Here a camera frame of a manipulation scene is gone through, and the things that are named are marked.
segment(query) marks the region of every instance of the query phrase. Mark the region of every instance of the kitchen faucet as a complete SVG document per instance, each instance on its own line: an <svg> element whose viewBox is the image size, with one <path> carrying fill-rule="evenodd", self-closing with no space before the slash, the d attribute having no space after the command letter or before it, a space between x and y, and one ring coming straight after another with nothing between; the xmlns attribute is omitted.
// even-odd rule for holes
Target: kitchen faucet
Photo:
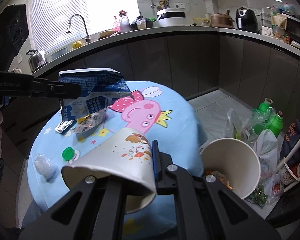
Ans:
<svg viewBox="0 0 300 240"><path fill-rule="evenodd" d="M72 15L72 16L70 17L69 24L68 24L68 29L67 29L67 33L71 33L71 19L72 19L73 16L79 16L79 17L82 18L83 24L84 24L84 28L86 29L86 34L87 34L87 36L86 36L85 39L86 39L86 42L87 42L87 43L90 43L90 42L91 42L91 38L90 38L90 35L88 34L86 22L85 22L84 18L83 18L80 14L74 14L74 15Z"/></svg>

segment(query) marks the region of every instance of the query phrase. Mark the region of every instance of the tablecloth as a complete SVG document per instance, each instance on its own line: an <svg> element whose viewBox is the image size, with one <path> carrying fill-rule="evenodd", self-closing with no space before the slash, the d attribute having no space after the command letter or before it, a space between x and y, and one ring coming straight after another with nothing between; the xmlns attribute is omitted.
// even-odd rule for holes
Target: tablecloth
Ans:
<svg viewBox="0 0 300 240"><path fill-rule="evenodd" d="M43 211L69 191L61 176L61 168L67 164L62 158L63 150L72 147L78 158L123 127L140 130L150 142L158 140L159 150L170 154L173 163L188 169L192 175L202 175L199 146L207 137L194 109L181 95L163 85L144 81L130 81L127 85L134 100L120 99L107 110L104 123L96 129L78 135L69 130L61 135L54 130L61 122L61 111L58 111L39 133L30 152L27 172L32 196ZM35 169L37 154L45 154L58 166L50 181ZM156 196L143 210L125 216L123 239L158 235L174 226L173 196Z"/></svg>

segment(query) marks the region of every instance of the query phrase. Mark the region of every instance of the kettle handle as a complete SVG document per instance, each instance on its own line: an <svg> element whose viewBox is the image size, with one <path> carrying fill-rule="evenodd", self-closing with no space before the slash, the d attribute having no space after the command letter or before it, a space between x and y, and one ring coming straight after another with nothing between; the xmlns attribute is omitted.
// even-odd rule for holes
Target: kettle handle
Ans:
<svg viewBox="0 0 300 240"><path fill-rule="evenodd" d="M29 52L34 52L34 53L36 53L38 50L37 49L31 49L31 50L28 50L27 52L26 52L26 55L28 55L28 53Z"/></svg>

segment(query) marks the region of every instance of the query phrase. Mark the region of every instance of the white trash bin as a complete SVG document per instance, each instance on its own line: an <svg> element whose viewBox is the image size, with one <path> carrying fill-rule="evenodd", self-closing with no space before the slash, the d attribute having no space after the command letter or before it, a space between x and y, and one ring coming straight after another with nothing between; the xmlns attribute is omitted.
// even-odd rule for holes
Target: white trash bin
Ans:
<svg viewBox="0 0 300 240"><path fill-rule="evenodd" d="M241 199L249 196L260 178L260 162L253 149L233 138L217 139L201 154L205 170L219 171L226 176L233 192Z"/></svg>

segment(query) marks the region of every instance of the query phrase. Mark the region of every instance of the paper cup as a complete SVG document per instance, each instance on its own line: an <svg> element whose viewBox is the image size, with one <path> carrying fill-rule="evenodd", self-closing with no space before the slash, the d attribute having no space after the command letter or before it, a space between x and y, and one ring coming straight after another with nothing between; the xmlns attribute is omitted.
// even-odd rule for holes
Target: paper cup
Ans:
<svg viewBox="0 0 300 240"><path fill-rule="evenodd" d="M89 175L97 179L115 175L142 185L146 195L127 196L126 214L145 208L156 195L150 143L132 128L122 128L75 162L65 165L61 174L69 189Z"/></svg>
<svg viewBox="0 0 300 240"><path fill-rule="evenodd" d="M249 196L260 178L260 162L253 149L233 138L222 138L202 151L205 170L219 171L226 176L233 192L241 199Z"/></svg>

